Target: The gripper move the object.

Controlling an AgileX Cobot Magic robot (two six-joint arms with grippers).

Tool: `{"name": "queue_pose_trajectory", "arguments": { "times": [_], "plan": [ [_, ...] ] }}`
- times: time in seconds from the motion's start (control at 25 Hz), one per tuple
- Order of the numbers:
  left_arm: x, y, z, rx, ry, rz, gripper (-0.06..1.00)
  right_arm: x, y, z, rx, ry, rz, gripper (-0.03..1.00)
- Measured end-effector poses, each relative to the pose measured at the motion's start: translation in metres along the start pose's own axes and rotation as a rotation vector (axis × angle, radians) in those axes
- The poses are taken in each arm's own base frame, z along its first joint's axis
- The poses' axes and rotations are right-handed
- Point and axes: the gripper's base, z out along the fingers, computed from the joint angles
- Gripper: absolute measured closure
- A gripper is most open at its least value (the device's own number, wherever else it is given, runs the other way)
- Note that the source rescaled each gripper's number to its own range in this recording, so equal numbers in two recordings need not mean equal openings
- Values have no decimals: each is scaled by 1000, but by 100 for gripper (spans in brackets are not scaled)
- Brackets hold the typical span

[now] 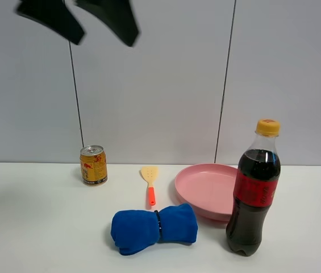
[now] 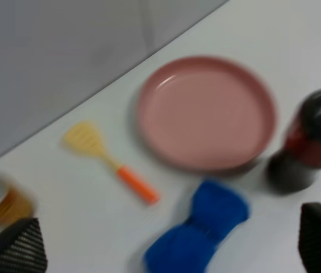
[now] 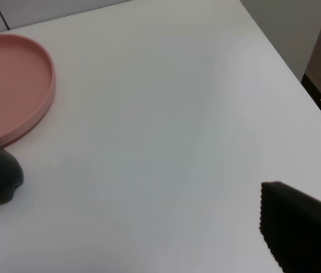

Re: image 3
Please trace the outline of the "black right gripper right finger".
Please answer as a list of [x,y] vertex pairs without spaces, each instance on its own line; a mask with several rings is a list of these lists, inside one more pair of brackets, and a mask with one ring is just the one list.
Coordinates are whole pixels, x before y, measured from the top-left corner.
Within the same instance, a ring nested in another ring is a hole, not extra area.
[[279,181],[263,182],[259,229],[283,272],[321,272],[321,201]]

